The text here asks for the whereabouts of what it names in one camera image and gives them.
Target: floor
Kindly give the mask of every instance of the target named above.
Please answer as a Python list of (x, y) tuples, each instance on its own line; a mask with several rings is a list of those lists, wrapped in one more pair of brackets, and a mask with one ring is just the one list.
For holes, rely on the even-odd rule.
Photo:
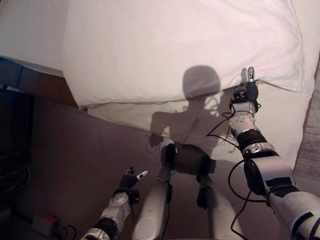
[[(92, 227), (108, 205), (113, 191), (128, 167), (148, 170), (136, 187), (145, 198), (160, 169), (157, 153), (147, 151), (148, 133), (102, 121), (75, 108), (36, 97), (34, 104), (31, 180), (22, 194), (18, 211), (29, 218), (47, 211), (61, 224), (72, 224), (79, 239)], [(219, 161), (211, 175), (236, 211), (243, 201), (228, 188), (232, 164)], [(302, 190), (319, 196), (319, 182), (297, 178)], [(246, 195), (243, 169), (232, 179), (234, 188)], [(171, 216), (165, 239), (208, 238), (206, 212), (196, 205), (199, 184), (195, 176), (172, 176)], [(134, 206), (134, 214), (141, 203)], [(245, 236), (251, 240), (289, 240), (272, 210), (264, 203), (250, 203), (239, 217)], [(128, 217), (119, 240), (128, 240), (132, 228)]]

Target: white bed sheet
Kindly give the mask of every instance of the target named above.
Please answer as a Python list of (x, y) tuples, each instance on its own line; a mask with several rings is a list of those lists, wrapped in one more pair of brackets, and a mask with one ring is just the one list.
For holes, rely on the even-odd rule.
[[(256, 114), (257, 127), (292, 168), (295, 166), (303, 137), (303, 124), (314, 89), (314, 73), (320, 50), (319, 1), (311, 0), (306, 4), (294, 0), (293, 4), (302, 32), (306, 90), (293, 92), (269, 84), (260, 84), (258, 101), (262, 108)], [(220, 106), (221, 92), (202, 100), (194, 99), (191, 110), (186, 108), (188, 101), (180, 101), (160, 105), (108, 103), (97, 108), (89, 107), (88, 112), (109, 122), (148, 132), (151, 130), (174, 141), (193, 144), (214, 159), (237, 162), (242, 156), (233, 146), (223, 143), (223, 140), (217, 142), (213, 137), (205, 137), (223, 119), (221, 113), (228, 111), (228, 95), (231, 93), (230, 89), (224, 92), (223, 104)], [(227, 129), (224, 125), (218, 129), (217, 134), (224, 136)]]
[(214, 93), (250, 65), (303, 91), (302, 63), (291, 0), (70, 0), (62, 68), (80, 107)]

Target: gray carpet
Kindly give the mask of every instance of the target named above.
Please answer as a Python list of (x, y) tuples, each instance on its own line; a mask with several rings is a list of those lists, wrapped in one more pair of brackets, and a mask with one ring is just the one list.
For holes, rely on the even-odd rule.
[(320, 71), (318, 71), (314, 92), (309, 106), (302, 144), (294, 173), (320, 182)]

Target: robot finger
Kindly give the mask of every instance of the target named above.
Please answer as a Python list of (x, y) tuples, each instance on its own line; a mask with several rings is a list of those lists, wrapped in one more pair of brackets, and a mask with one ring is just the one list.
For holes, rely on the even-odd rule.
[(138, 180), (143, 179), (148, 174), (148, 171), (143, 171), (136, 176)]

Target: mattress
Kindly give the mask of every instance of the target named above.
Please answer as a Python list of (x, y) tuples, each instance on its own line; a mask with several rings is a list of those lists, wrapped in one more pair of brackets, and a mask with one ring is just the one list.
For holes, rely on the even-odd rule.
[[(314, 88), (314, 73), (320, 50), (319, 2), (314, 0), (304, 4), (294, 0), (293, 5), (302, 33), (305, 89), (301, 92), (288, 91), (260, 82), (258, 102), (262, 107), (255, 116), (257, 127), (292, 168), (303, 137), (303, 124)], [(234, 146), (215, 137), (206, 137), (224, 119), (221, 113), (229, 111), (232, 92), (233, 89), (228, 88), (205, 97), (158, 104), (108, 103), (89, 107), (88, 112), (109, 122), (195, 145), (213, 159), (238, 162), (242, 156)], [(225, 137), (227, 132), (226, 123), (215, 134)], [(149, 138), (149, 148), (155, 148), (161, 141), (152, 134)], [(227, 140), (234, 142), (232, 136), (228, 136)]]

